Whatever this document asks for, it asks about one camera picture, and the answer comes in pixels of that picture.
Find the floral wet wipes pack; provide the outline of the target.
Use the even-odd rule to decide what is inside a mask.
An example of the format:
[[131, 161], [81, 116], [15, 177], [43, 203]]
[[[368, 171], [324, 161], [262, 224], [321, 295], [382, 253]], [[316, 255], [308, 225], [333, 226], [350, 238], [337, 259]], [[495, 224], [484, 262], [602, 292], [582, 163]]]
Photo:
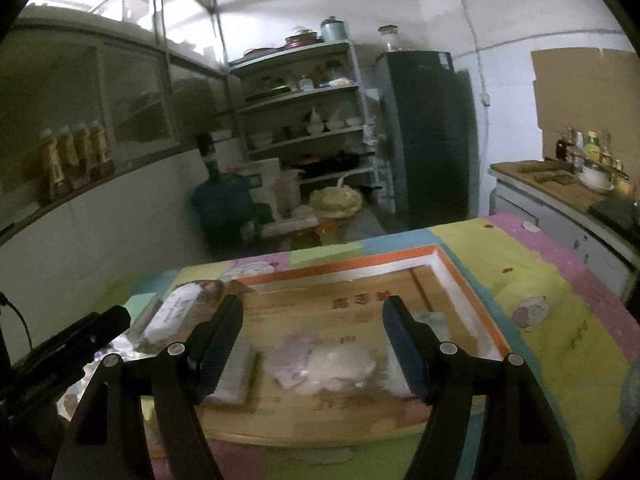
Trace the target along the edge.
[[155, 354], [175, 341], [183, 341], [198, 323], [216, 312], [226, 284], [221, 280], [197, 280], [175, 287], [143, 326], [134, 350]]

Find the blue water jug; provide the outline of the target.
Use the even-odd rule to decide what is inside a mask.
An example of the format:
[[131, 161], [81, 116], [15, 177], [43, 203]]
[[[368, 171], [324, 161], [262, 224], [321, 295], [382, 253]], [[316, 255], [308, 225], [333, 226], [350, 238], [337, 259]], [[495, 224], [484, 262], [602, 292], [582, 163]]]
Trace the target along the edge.
[[208, 133], [196, 136], [207, 179], [191, 195], [209, 249], [221, 255], [239, 252], [255, 237], [255, 207], [247, 180], [218, 168], [214, 142]]

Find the pink plush bunny toy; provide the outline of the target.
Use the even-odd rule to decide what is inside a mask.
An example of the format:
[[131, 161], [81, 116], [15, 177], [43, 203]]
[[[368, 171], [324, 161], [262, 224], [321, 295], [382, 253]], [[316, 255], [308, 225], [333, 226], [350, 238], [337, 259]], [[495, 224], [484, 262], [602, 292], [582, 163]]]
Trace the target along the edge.
[[374, 374], [376, 361], [356, 342], [326, 342], [294, 333], [267, 352], [265, 370], [282, 389], [314, 396], [322, 390], [362, 387]]

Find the orange rimmed cardboard tray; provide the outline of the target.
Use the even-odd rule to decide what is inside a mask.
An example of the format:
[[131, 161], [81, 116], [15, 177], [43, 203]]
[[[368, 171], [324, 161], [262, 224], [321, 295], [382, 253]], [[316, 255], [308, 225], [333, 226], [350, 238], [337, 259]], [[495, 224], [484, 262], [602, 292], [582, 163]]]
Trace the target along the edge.
[[469, 281], [436, 245], [235, 278], [240, 338], [258, 355], [241, 406], [198, 411], [206, 436], [302, 448], [405, 437], [422, 430], [397, 395], [401, 374], [382, 309], [399, 296], [414, 318], [471, 356], [509, 351]]

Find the kitchen counter cabinet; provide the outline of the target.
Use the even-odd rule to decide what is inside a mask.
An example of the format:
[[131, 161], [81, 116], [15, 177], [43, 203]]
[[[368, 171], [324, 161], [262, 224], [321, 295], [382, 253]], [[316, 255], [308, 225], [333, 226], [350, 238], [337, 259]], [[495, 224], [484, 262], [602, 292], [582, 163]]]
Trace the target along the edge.
[[562, 184], [553, 178], [562, 171], [544, 171], [543, 162], [497, 162], [489, 174], [496, 178], [490, 211], [510, 212], [533, 224], [582, 260], [620, 300], [627, 302], [639, 278], [639, 248], [625, 240], [589, 211], [603, 196], [576, 177]]

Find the white sack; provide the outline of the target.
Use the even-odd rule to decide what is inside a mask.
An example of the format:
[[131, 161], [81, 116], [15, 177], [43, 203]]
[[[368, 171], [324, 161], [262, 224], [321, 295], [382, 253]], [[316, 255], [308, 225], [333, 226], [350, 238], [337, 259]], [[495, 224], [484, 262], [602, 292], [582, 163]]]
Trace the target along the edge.
[[282, 169], [278, 158], [247, 162], [240, 169], [250, 187], [252, 201], [266, 206], [276, 221], [291, 218], [302, 204], [299, 174], [298, 169]]

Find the white bowl on counter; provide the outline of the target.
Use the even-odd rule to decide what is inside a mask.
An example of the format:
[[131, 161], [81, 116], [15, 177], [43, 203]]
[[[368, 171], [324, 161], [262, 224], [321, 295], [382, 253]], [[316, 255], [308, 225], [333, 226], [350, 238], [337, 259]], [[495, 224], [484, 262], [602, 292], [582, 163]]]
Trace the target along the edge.
[[582, 166], [579, 181], [582, 182], [586, 188], [590, 188], [590, 190], [599, 193], [608, 193], [614, 188], [614, 184], [611, 181], [611, 175], [599, 167], [588, 165]]

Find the yellow woven basket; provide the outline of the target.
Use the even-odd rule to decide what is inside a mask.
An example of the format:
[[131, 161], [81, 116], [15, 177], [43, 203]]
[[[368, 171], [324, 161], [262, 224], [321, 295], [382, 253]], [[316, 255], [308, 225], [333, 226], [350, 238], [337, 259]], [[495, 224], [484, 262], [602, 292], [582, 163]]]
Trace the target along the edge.
[[308, 205], [320, 218], [344, 219], [362, 209], [362, 195], [349, 186], [329, 186], [315, 190], [309, 196]]

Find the green cap bottle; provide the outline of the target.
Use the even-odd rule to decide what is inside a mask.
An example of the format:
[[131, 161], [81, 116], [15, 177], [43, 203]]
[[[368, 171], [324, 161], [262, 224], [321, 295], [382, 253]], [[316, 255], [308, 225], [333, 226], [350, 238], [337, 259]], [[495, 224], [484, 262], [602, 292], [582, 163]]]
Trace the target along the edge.
[[586, 157], [593, 162], [598, 162], [601, 157], [600, 139], [596, 132], [588, 131], [585, 140], [584, 152]]

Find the white metal shelf rack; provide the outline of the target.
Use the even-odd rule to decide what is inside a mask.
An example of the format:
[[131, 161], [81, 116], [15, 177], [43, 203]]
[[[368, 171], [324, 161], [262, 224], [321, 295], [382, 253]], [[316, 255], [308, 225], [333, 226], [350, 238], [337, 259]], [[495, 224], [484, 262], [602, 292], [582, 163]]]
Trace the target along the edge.
[[256, 49], [229, 65], [234, 111], [251, 160], [295, 170], [303, 198], [343, 183], [388, 199], [387, 168], [355, 44]]

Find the black refrigerator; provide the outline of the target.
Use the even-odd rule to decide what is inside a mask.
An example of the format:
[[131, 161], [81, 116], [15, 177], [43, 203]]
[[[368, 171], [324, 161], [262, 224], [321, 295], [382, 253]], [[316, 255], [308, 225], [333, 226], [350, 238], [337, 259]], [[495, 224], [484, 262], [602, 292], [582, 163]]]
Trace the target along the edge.
[[374, 73], [398, 216], [411, 229], [465, 219], [469, 133], [450, 54], [387, 52]]

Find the red lidded pot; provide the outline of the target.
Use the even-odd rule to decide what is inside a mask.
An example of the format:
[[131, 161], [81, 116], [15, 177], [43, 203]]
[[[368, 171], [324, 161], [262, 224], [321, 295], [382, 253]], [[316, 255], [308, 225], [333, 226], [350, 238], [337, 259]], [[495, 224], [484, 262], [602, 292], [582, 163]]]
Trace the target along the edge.
[[318, 34], [309, 28], [294, 29], [291, 36], [285, 38], [285, 50], [291, 50], [301, 47], [318, 44], [320, 39]]

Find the teal pot on shelf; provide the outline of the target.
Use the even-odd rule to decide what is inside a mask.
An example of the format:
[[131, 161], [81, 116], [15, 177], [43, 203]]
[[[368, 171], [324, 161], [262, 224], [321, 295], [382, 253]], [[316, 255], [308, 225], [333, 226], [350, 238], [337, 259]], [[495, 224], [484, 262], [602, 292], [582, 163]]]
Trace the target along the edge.
[[334, 15], [322, 21], [320, 32], [324, 42], [346, 41], [348, 39], [345, 23], [338, 20]]

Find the red lidded jar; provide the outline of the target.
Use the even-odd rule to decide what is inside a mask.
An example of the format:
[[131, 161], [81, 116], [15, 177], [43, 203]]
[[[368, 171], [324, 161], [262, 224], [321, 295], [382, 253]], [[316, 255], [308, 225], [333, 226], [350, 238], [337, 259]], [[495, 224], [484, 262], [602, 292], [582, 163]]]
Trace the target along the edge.
[[399, 32], [397, 25], [383, 25], [378, 29], [380, 33], [382, 43], [386, 52], [401, 51], [401, 44], [399, 39]]

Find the glass door wall cabinet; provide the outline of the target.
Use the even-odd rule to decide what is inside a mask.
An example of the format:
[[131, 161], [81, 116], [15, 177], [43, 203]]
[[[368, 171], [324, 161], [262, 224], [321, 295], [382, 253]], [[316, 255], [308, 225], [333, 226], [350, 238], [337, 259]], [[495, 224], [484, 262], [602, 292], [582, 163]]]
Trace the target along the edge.
[[[65, 23], [18, 23], [1, 41], [1, 229], [235, 128], [228, 77], [154, 42]], [[50, 203], [40, 133], [99, 120], [115, 173]]]

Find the cardboard sheet on wall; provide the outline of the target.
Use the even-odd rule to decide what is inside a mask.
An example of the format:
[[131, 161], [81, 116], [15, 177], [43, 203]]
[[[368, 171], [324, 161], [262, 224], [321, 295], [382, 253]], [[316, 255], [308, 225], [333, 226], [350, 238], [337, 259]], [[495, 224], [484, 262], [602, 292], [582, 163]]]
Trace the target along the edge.
[[542, 154], [553, 156], [560, 135], [573, 128], [611, 137], [610, 151], [631, 180], [639, 179], [639, 58], [597, 48], [532, 53]]

